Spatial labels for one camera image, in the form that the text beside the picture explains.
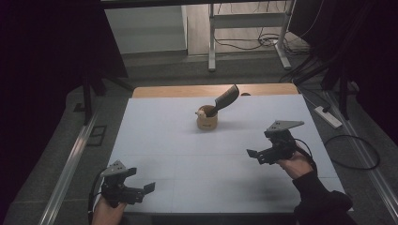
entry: wooden cup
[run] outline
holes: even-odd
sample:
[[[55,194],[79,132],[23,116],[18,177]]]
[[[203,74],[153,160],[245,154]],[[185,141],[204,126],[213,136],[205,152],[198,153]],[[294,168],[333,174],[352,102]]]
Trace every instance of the wooden cup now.
[[[212,117],[207,117],[207,113],[209,113],[213,108],[214,108],[214,106],[204,105],[204,106],[201,106],[198,109],[198,111],[196,112],[196,114],[198,115],[198,118],[196,119],[196,123],[200,129],[212,130],[217,127],[219,114],[216,113]]]

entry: table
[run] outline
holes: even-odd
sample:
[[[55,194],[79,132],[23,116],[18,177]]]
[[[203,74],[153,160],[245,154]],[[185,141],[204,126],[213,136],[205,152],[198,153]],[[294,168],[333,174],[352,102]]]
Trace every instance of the table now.
[[[128,187],[156,182],[143,203],[126,212],[145,214],[292,213],[299,193],[279,166],[259,165],[246,148],[271,147],[264,130],[274,120],[300,120],[291,129],[305,141],[328,189],[344,192],[314,121],[293,84],[238,85],[241,93],[219,112],[213,131],[195,126],[195,110],[230,85],[136,88],[123,117],[109,164],[120,159],[137,174]]]

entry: black spatula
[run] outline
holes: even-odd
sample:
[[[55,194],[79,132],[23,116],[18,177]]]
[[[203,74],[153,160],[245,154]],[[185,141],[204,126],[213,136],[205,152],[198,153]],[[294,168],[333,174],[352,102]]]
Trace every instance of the black spatula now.
[[[237,89],[237,85],[234,84],[224,94],[216,98],[216,106],[207,113],[207,117],[213,117],[220,109],[231,105],[231,103],[234,102],[238,96],[239,89]]]

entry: black cloth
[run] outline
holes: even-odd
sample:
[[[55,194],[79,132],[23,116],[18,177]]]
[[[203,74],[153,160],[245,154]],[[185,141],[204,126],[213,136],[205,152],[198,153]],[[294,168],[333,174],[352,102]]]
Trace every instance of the black cloth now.
[[[342,192],[328,191],[316,172],[308,172],[293,184],[300,193],[301,202],[295,208],[295,216],[300,225],[314,224],[357,224],[347,211],[352,207],[352,201]]]

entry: metal stand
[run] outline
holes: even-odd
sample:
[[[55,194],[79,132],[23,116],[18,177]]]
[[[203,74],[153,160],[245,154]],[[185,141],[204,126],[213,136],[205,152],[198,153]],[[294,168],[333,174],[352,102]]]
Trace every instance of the metal stand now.
[[[274,41],[275,50],[277,51],[284,69],[291,69],[289,60],[283,50],[284,36],[290,22],[293,7],[296,0],[290,2],[290,6],[286,12],[269,12],[255,14],[237,14],[237,15],[214,15],[214,4],[210,4],[209,21],[210,21],[210,42],[208,50],[208,70],[216,70],[216,50],[215,36],[216,29],[226,28],[249,28],[249,27],[281,27],[281,33],[277,41]]]

